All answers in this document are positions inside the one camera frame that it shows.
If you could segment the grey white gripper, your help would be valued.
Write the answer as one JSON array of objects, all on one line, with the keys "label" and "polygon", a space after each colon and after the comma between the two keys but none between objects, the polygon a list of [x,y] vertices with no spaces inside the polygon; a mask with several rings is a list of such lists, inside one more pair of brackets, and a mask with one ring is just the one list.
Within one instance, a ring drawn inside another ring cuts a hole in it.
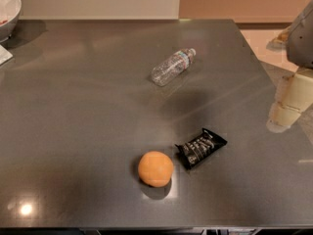
[{"label": "grey white gripper", "polygon": [[313,0],[296,17],[291,27],[282,30],[268,46],[285,48],[286,44],[288,60],[304,68],[279,80],[275,102],[266,123],[274,133],[288,130],[313,104]]}]

